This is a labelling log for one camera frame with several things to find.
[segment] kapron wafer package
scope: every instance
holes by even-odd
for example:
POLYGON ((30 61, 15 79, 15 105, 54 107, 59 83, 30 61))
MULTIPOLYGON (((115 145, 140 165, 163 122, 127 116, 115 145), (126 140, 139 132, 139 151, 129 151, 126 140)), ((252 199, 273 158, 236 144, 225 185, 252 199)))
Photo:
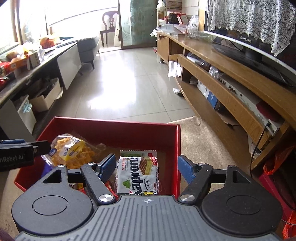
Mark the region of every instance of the kapron wafer package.
POLYGON ((153 156, 120 157, 117 194, 158 194, 157 158, 153 156))

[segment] orange plastic bag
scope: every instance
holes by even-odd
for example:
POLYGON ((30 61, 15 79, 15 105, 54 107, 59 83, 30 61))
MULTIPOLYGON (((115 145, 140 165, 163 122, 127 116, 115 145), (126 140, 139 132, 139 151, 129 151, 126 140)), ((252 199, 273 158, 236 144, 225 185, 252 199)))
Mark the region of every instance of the orange plastic bag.
MULTIPOLYGON (((293 211, 291 213, 291 216, 289 217, 288 223, 296 223, 296 212, 293 211)), ((283 237, 284 239, 288 239, 291 237, 296 236, 296 226, 292 226, 286 223, 283 229, 283 237)))
POLYGON ((263 171, 267 175, 274 174, 287 159, 287 157, 291 154, 294 148, 296 148, 296 143, 292 143, 288 147, 277 150, 274 155, 274 159, 270 159, 264 164, 263 171))

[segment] gray sofa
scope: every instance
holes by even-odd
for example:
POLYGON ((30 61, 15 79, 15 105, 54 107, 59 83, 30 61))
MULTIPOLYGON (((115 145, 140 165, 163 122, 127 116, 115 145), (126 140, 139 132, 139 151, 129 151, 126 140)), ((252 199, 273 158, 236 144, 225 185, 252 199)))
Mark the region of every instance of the gray sofa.
POLYGON ((70 43, 77 42, 80 61, 82 63, 91 63, 94 69, 94 58, 96 54, 99 53, 99 40, 99 36, 86 38, 74 37, 63 41, 61 44, 56 45, 56 47, 58 48, 70 43))

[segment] wooden cabinet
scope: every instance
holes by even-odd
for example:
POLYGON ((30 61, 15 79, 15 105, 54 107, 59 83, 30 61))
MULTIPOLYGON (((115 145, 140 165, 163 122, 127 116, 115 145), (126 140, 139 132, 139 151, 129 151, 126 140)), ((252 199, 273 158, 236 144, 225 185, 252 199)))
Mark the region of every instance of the wooden cabinet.
POLYGON ((170 39, 163 35, 157 36, 157 53, 165 61, 168 62, 170 51, 170 39))
POLYGON ((208 123, 239 166, 247 167, 250 164, 251 154, 247 134, 254 142, 258 142, 264 126, 255 114, 221 82, 188 60, 185 57, 187 53, 192 52, 244 85, 274 108, 285 120, 273 137, 269 131, 264 131, 258 145, 262 153, 256 160, 253 160, 252 169, 267 160, 282 143, 287 142, 287 136, 294 133, 292 129, 296 130, 296 108, 291 103, 296 103, 296 95, 293 92, 247 66, 216 52, 211 43, 164 33, 159 33, 158 39, 158 55, 165 61, 175 61, 182 66, 182 76, 181 78, 176 77, 176 81, 185 99, 196 115, 208 123), (189 84, 192 76, 200 80, 217 97, 240 126, 229 127, 222 121, 199 89, 189 84))

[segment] lace cloth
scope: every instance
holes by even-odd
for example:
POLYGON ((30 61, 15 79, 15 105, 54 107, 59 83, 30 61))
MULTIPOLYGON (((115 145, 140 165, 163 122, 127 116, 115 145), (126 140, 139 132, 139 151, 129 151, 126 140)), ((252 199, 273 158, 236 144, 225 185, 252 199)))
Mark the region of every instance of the lace cloth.
POLYGON ((261 39, 277 56, 295 32, 295 12, 288 0, 209 0, 207 24, 261 39))

